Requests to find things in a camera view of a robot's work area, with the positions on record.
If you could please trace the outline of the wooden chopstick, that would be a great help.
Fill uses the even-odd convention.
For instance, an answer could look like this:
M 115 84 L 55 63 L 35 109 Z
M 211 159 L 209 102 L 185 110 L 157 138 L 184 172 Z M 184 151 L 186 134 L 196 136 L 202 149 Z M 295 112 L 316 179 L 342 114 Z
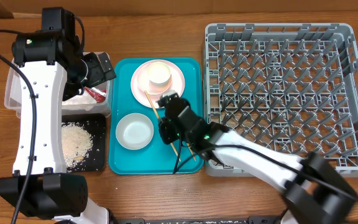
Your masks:
M 189 150 L 189 152 L 190 152 L 190 154 L 191 154 L 193 160 L 196 161 L 195 153 L 193 152 L 193 150 L 192 150 L 190 144 L 187 143 L 186 145 L 187 145 L 187 147 L 188 147 L 188 150 Z
M 147 99 L 148 99 L 148 101 L 149 101 L 149 103 L 150 103 L 150 105 L 151 105 L 151 107 L 152 107 L 152 109 L 153 109 L 153 111 L 154 111 L 154 113 L 155 113 L 155 115 L 156 115 L 158 121 L 161 121 L 160 116 L 159 116 L 157 110 L 155 109 L 155 106 L 154 106 L 152 100 L 150 99 L 150 96 L 149 96 L 149 94 L 147 93 L 147 91 L 144 90 L 144 94 L 145 94 L 145 96 L 147 97 Z M 170 145 L 171 145 L 173 151 L 175 152 L 175 154 L 176 154 L 176 156 L 177 156 L 177 159 L 181 162 L 180 154 L 178 153 L 176 147 L 173 145 L 172 142 L 170 143 Z

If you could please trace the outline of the red snack wrapper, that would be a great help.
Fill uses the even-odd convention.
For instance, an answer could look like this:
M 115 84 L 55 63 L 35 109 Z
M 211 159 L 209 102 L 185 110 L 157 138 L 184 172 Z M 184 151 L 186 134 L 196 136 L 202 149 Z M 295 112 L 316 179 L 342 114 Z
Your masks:
M 86 92 L 97 102 L 102 103 L 106 99 L 106 92 L 97 89 L 96 87 L 85 87 Z

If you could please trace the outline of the white napkin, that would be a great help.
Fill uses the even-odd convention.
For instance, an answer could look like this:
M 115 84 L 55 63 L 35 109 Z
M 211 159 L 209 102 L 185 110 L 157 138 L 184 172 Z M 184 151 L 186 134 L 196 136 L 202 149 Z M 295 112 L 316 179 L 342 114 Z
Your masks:
M 97 101 L 85 91 L 82 95 L 76 95 L 69 100 L 63 101 L 62 105 L 92 105 L 96 103 Z

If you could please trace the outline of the grey bowl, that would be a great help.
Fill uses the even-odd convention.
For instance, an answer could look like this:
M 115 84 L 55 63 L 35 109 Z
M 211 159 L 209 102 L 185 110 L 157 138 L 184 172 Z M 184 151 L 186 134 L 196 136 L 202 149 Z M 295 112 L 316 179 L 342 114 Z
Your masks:
M 128 150 L 143 149 L 151 142 L 153 136 L 154 126 L 144 114 L 127 114 L 116 126 L 116 139 Z

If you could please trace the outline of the white cup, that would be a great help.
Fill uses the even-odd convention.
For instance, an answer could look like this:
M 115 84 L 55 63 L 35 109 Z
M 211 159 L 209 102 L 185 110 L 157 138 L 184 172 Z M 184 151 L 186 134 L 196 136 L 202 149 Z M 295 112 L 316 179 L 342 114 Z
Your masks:
M 147 69 L 148 79 L 153 86 L 165 87 L 171 80 L 169 66 L 163 62 L 151 63 Z

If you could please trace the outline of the rice pile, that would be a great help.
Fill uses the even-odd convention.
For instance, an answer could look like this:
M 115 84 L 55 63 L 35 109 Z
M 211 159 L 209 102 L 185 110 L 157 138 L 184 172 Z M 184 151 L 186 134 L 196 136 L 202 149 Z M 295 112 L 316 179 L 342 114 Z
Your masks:
M 62 149 L 68 169 L 83 161 L 92 147 L 92 135 L 82 125 L 67 123 L 62 126 Z

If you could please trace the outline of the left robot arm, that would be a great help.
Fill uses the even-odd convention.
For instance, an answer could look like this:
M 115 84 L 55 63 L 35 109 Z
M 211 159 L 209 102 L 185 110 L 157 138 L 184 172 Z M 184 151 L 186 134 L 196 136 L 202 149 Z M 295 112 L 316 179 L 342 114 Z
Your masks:
M 21 128 L 10 177 L 0 196 L 15 214 L 59 223 L 114 223 L 88 196 L 82 175 L 69 174 L 62 149 L 62 103 L 116 77 L 106 53 L 85 53 L 80 19 L 62 7 L 42 11 L 40 30 L 17 32 L 9 66 L 21 81 Z

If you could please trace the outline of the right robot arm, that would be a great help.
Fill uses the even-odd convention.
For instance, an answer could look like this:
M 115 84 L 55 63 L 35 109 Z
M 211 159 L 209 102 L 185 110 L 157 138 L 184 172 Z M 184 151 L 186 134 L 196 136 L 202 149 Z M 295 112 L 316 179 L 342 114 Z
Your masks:
M 242 169 L 276 189 L 286 205 L 280 223 L 347 223 L 357 192 L 315 152 L 302 158 L 276 152 L 198 116 L 175 91 L 157 100 L 165 115 L 158 121 L 165 144 L 186 142 L 204 161 Z

